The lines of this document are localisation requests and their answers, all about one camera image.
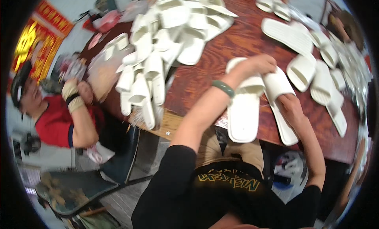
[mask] woman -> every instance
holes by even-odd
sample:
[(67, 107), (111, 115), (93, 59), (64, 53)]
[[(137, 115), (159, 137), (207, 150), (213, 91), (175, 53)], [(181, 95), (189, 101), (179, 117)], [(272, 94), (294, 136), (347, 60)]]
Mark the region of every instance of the woman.
[(278, 100), (281, 113), (304, 145), (309, 177), (303, 192), (287, 204), (263, 182), (259, 140), (246, 144), (230, 141), (222, 153), (211, 127), (245, 79), (275, 70), (273, 57), (250, 57), (202, 95), (183, 118), (158, 172), (140, 197), (131, 217), (133, 228), (313, 227), (325, 162), (296, 96), (284, 94)]

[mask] wrist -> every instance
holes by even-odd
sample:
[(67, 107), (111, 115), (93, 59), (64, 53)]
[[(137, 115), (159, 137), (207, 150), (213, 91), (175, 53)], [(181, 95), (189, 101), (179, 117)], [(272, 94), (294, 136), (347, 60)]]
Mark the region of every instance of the wrist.
[(236, 67), (228, 75), (222, 78), (221, 81), (235, 90), (245, 79), (246, 78), (243, 70)]
[(296, 124), (294, 124), (293, 126), (293, 129), (299, 135), (300, 133), (304, 132), (307, 128), (309, 128), (309, 126), (310, 126), (310, 122), (309, 122), (308, 117), (303, 115), (300, 118), (298, 118), (298, 120), (296, 121)]
[(78, 85), (74, 82), (66, 83), (62, 89), (62, 97), (64, 101), (67, 100), (73, 94), (78, 93)]
[(68, 103), (67, 108), (69, 109), (70, 114), (72, 114), (79, 107), (84, 106), (84, 101), (81, 96), (74, 98), (70, 103)]

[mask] chair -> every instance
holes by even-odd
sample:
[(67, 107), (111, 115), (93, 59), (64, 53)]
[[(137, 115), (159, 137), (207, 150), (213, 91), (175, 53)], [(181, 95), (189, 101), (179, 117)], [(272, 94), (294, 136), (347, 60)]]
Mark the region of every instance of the chair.
[[(123, 134), (121, 151), (92, 171), (49, 171), (41, 174), (36, 185), (38, 196), (63, 218), (75, 216), (85, 207), (116, 190), (151, 179), (153, 176), (129, 180), (137, 155), (140, 130), (130, 127)], [(104, 180), (105, 174), (111, 180)]]

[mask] jade bangle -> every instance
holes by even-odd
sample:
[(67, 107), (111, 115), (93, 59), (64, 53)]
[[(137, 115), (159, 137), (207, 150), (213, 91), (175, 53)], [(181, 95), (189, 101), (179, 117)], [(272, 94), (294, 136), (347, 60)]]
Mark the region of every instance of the jade bangle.
[(230, 98), (233, 98), (235, 95), (234, 90), (224, 82), (221, 82), (220, 80), (213, 81), (212, 86), (223, 90), (226, 94), (228, 94), (228, 96), (230, 96)]

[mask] pink bag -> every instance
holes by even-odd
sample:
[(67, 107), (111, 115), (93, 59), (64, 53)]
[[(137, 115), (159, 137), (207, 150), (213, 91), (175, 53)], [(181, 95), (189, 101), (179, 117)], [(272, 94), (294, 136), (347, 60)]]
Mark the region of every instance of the pink bag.
[(107, 33), (120, 20), (121, 14), (117, 10), (110, 11), (104, 17), (94, 20), (94, 27), (101, 33)]

